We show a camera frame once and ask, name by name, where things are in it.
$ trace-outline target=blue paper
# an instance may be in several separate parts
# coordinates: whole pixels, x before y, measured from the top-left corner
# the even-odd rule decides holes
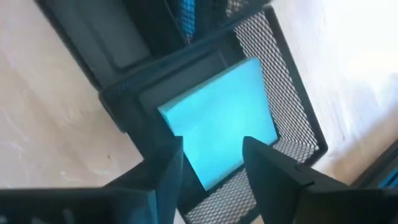
[[[243,163],[243,137],[277,139],[258,59],[249,58],[159,108],[203,188]]]

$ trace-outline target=mesh basket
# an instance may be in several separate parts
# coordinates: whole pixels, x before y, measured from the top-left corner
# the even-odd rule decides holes
[[[254,6],[260,7],[261,3],[256,2]],[[273,148],[300,163],[312,164],[327,150],[322,132],[275,12],[268,7],[247,17],[252,11],[252,6],[249,1],[228,0],[224,18],[244,18],[233,30],[245,56],[256,57],[261,61],[269,108],[279,135],[279,140]],[[185,14],[190,15],[193,7],[191,2],[190,12]],[[189,24],[192,28],[199,22],[193,15],[190,15],[190,18],[192,20],[179,21],[179,24]],[[187,35],[188,40],[193,42],[195,38],[200,39],[207,32],[211,32],[212,28],[228,26],[227,19],[210,21],[207,29],[203,28],[206,26],[197,24],[196,27],[202,29],[196,30],[196,33],[191,29]],[[187,213],[186,218],[190,223],[239,223],[247,219],[251,221],[251,211],[255,205],[256,201],[250,191],[245,170],[242,170]]]
[[[192,45],[185,49],[185,53],[199,51],[210,40],[228,33],[228,38],[221,43],[230,44],[233,55],[239,60],[256,57],[261,61],[269,108],[278,134],[278,141],[272,147],[300,163],[311,165],[327,151],[327,145],[276,14],[265,3],[267,1],[169,0],[170,10],[185,34],[187,44]],[[170,60],[158,65],[163,67],[184,57],[184,54],[174,54],[169,57]],[[155,73],[156,69],[152,68],[150,74]],[[150,79],[141,76],[140,79],[131,75],[101,93],[105,108],[119,127],[123,126],[122,129],[127,132],[129,129],[126,126],[137,127],[138,124],[132,123],[132,116],[126,111],[140,111],[142,106],[127,109],[130,106],[126,104],[131,104],[132,100],[123,95],[138,92],[133,90],[137,88],[133,86],[138,85],[134,79]],[[143,116],[139,122],[143,123],[146,117]],[[142,131],[135,130],[129,134],[138,141],[139,137],[134,138],[134,135],[140,133]],[[259,214],[243,166],[188,208],[179,207],[185,221],[191,224],[250,223]]]

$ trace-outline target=mesh compartment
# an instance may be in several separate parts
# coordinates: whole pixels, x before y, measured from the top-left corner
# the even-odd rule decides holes
[[[247,1],[229,0],[227,16],[239,12],[245,3]],[[297,92],[297,83],[293,81],[278,47],[267,12],[261,11],[247,18],[234,28],[234,32],[245,56],[261,61],[269,108],[279,134],[273,148],[300,163],[310,164],[320,157],[321,153],[316,153],[320,150],[320,142],[309,122],[302,95]],[[186,218],[192,224],[242,223],[241,218],[252,212],[255,206],[256,201],[243,170],[191,210]]]
[[[318,142],[265,12],[245,20],[235,32],[245,55],[261,61],[269,108],[282,140],[275,148],[305,162],[319,149]]]
[[[255,206],[246,171],[242,170],[191,210],[186,218],[194,224],[237,223]]]
[[[188,43],[258,11],[270,0],[168,0]]]

